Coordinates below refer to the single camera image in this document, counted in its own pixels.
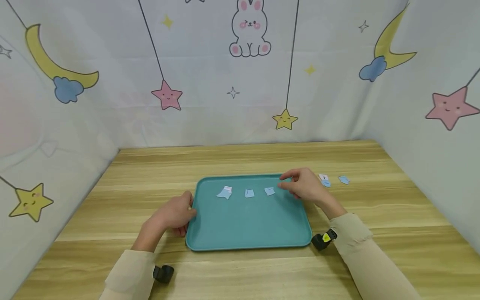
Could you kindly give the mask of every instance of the yellow star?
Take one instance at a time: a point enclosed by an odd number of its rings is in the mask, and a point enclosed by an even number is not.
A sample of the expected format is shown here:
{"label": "yellow star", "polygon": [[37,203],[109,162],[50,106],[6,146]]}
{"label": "yellow star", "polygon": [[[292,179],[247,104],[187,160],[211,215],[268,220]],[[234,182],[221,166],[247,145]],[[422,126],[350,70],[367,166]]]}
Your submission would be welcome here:
{"label": "yellow star", "polygon": [[310,65],[310,67],[308,69],[305,69],[304,70],[305,72],[308,73],[308,75],[310,76],[313,72],[315,72],[315,68],[313,67],[313,65]]}
{"label": "yellow star", "polygon": [[280,129],[282,127],[292,130],[292,123],[298,120],[299,118],[291,116],[288,113],[288,110],[285,109],[281,115],[273,116],[273,119],[276,121],[276,128]]}
{"label": "yellow star", "polygon": [[35,222],[38,222],[40,220],[42,208],[53,203],[52,199],[43,195],[43,183],[40,183],[31,191],[16,188],[15,193],[17,194],[20,203],[8,215],[10,217],[29,215]]}
{"label": "yellow star", "polygon": [[170,29],[170,26],[172,26],[173,21],[169,19],[168,15],[165,15],[165,20],[163,20],[162,24]]}

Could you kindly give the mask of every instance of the yellow crescent moon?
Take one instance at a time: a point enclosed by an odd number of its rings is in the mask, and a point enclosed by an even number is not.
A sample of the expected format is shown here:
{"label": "yellow crescent moon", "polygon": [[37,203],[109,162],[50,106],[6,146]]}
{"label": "yellow crescent moon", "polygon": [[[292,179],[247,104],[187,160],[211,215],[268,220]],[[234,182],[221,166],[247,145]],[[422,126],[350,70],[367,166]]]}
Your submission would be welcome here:
{"label": "yellow crescent moon", "polygon": [[385,27],[384,31],[378,38],[377,44],[375,45],[375,58],[379,56],[385,57],[385,62],[387,63],[386,70],[409,61],[415,56],[415,54],[417,54],[416,52],[398,54],[390,51],[390,45],[392,44],[395,32],[400,25],[400,21],[403,18],[407,6],[405,6],[405,8],[387,25],[387,27]]}
{"label": "yellow crescent moon", "polygon": [[89,74],[77,73],[64,69],[52,61],[40,42],[40,24],[35,24],[27,28],[25,39],[36,64],[50,79],[53,80],[56,76],[66,77],[69,80],[80,82],[84,88],[92,87],[97,83],[98,71]]}

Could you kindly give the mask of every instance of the smiling star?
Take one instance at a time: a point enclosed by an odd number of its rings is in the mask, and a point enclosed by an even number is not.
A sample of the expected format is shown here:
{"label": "smiling star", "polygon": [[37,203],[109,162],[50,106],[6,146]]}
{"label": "smiling star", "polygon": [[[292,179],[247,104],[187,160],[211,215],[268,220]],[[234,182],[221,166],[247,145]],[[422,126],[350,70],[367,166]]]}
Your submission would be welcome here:
{"label": "smiling star", "polygon": [[480,109],[466,103],[467,87],[464,86],[450,95],[433,94],[433,109],[426,119],[441,120],[450,131],[461,117],[476,115]]}
{"label": "smiling star", "polygon": [[9,214],[10,217],[29,215],[35,222],[38,222],[42,208],[53,203],[53,200],[43,195],[43,183],[40,183],[31,191],[16,188],[15,193],[20,203]]}
{"label": "smiling star", "polygon": [[292,130],[292,123],[298,120],[297,117],[291,116],[288,113],[288,110],[285,109],[281,115],[278,116],[273,116],[274,120],[276,121],[276,128],[275,129],[280,129],[282,127],[285,127],[287,129]]}
{"label": "smiling star", "polygon": [[162,88],[152,91],[152,94],[160,99],[162,110],[165,110],[169,107],[181,110],[179,98],[182,94],[182,91],[172,90],[165,80],[162,81]]}

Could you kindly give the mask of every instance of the tray rim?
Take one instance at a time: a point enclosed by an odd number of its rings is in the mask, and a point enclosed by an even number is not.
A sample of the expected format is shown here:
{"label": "tray rim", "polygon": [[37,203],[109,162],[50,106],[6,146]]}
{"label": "tray rim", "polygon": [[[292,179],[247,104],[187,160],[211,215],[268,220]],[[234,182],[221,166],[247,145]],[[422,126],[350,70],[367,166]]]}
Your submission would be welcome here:
{"label": "tray rim", "polygon": [[[195,185],[195,196],[193,197],[193,203],[195,204],[195,199],[197,198],[198,186],[200,185],[200,183],[202,183],[203,181],[208,180],[208,179],[219,179],[219,178],[224,178],[224,177],[250,177],[250,176],[278,176],[278,178],[280,178],[281,175],[282,175],[282,173],[278,173],[278,174],[277,173],[262,173],[262,174],[218,175],[218,176],[203,177]],[[310,231],[310,238],[304,244],[299,244],[299,245],[296,245],[296,246],[288,245],[288,246],[275,246],[275,247],[265,247],[265,246],[254,247],[253,246],[253,247],[244,247],[244,248],[225,247],[225,248],[215,248],[215,249],[196,249],[194,247],[191,247],[191,245],[189,244],[189,237],[191,236],[191,234],[190,234],[191,231],[187,230],[187,234],[185,235],[185,245],[190,250],[192,250],[194,252],[213,252],[213,251],[231,251],[231,250],[241,251],[241,250],[250,250],[250,249],[274,249],[274,248],[301,248],[301,247],[306,247],[312,241],[313,230],[312,230],[312,226],[310,225],[310,220],[308,219],[307,211],[305,210],[305,206],[303,205],[303,202],[302,202],[302,207],[303,207],[303,214],[304,214],[305,218],[307,219],[308,229]]]}

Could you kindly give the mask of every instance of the yellow label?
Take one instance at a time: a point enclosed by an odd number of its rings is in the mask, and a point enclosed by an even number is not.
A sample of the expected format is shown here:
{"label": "yellow label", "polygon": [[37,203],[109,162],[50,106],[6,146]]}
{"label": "yellow label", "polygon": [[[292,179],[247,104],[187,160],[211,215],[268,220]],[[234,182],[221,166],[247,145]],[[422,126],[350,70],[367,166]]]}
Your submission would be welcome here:
{"label": "yellow label", "polygon": [[328,234],[324,234],[324,236],[322,237],[322,239],[324,240],[325,243],[331,241],[332,239],[330,238],[330,236],[328,236]]}

